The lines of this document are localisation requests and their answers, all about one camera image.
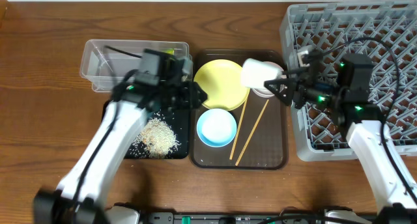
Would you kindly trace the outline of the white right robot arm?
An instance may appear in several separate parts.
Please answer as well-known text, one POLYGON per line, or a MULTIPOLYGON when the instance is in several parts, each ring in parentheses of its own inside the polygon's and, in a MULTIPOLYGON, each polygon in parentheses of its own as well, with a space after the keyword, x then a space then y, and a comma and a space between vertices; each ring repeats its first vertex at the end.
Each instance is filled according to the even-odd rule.
POLYGON ((319 57, 303 54, 299 69, 266 77, 263 85, 285 105, 299 109, 311 103, 329 110, 371 186, 379 209, 375 223, 415 223, 416 182, 394 148, 386 117, 368 100, 371 59, 344 55, 336 83, 330 84, 318 79, 319 57))

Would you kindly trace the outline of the green snack wrapper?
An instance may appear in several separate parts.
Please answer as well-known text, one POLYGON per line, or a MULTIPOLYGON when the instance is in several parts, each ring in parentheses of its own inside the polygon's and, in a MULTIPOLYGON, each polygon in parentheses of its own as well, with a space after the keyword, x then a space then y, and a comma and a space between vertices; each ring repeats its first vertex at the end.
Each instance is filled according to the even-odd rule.
POLYGON ((165 50, 166 53, 174 55, 175 54, 175 50, 173 48, 167 49, 165 50))

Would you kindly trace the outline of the light blue bowl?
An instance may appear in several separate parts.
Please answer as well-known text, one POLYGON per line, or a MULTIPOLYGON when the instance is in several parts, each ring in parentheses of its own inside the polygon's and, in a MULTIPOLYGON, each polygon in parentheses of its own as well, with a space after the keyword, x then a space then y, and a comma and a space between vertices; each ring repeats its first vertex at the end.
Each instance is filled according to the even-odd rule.
POLYGON ((237 122, 226 110, 209 109, 198 118, 196 132, 204 144, 220 148, 234 140, 237 134, 237 122))

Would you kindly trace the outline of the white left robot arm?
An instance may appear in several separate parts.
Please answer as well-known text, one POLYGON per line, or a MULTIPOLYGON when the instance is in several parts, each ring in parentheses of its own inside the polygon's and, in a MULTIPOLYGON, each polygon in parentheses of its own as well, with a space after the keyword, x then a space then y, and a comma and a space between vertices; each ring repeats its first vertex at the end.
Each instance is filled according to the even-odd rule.
POLYGON ((35 223, 139 223, 127 204, 106 209, 106 199, 130 145, 160 109, 197 109, 208 96, 194 81, 149 77, 135 70, 114 82, 106 114, 85 152, 55 191, 33 199, 35 223))

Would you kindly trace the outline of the white cup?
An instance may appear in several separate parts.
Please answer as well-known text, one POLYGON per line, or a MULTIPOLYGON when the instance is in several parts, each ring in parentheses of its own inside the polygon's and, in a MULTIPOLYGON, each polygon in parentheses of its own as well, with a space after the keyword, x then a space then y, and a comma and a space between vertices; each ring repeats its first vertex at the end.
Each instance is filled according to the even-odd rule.
POLYGON ((246 59, 242 65, 240 82, 251 89, 264 89, 265 81, 279 79, 284 69, 270 61, 246 59))

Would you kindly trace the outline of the rice and nut leftovers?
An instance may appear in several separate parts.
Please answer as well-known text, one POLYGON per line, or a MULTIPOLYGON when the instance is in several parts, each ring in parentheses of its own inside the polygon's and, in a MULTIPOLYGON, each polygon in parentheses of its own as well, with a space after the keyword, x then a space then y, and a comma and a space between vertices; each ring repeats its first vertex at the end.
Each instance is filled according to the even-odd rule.
POLYGON ((127 158, 167 158, 176 152, 181 143, 172 127, 160 113, 155 113, 130 145, 127 158))

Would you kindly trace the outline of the pink round plate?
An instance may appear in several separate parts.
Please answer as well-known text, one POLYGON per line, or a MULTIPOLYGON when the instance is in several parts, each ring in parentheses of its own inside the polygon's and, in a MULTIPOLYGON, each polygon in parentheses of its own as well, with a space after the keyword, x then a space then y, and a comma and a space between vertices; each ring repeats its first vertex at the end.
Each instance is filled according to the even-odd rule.
MULTIPOLYGON (((276 63, 273 63, 273 62, 270 62, 270 61, 264 61, 264 63, 267 64, 268 66, 273 66, 274 68, 277 68, 281 72, 284 71, 284 69, 280 65, 278 65, 276 63)), ((262 98, 270 98, 270 97, 273 97, 273 93, 270 92, 269 90, 267 90, 264 87, 262 89, 253 89, 253 91, 254 91, 254 93, 256 93, 256 95, 258 95, 258 96, 260 96, 262 98)))

